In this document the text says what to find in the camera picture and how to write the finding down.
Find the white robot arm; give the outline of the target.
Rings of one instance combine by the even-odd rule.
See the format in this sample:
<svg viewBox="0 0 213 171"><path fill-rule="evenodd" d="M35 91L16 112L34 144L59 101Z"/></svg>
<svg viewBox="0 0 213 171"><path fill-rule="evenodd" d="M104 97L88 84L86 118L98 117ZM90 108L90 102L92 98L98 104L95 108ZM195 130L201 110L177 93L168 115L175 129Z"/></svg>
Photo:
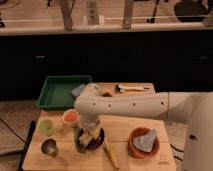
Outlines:
<svg viewBox="0 0 213 171"><path fill-rule="evenodd" d="M92 130L100 115L168 119L187 125L182 171L213 171L213 92L158 92L103 97L103 88L88 84L74 108Z"/></svg>

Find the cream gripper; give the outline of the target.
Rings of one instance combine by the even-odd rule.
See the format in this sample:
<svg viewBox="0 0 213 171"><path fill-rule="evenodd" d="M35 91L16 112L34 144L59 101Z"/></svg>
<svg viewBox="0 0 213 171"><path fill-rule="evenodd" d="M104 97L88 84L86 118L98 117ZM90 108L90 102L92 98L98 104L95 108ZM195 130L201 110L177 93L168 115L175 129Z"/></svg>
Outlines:
<svg viewBox="0 0 213 171"><path fill-rule="evenodd" d="M101 127L100 127L100 126L97 126L97 127L95 127L95 128L92 128L92 129L84 129L83 134L79 136L79 141L80 141L80 137L81 137L81 136L86 136L86 135L89 135L89 136L92 137L91 142L92 142L92 141L98 141L98 140L99 140L99 137L100 137L100 130L101 130Z"/></svg>

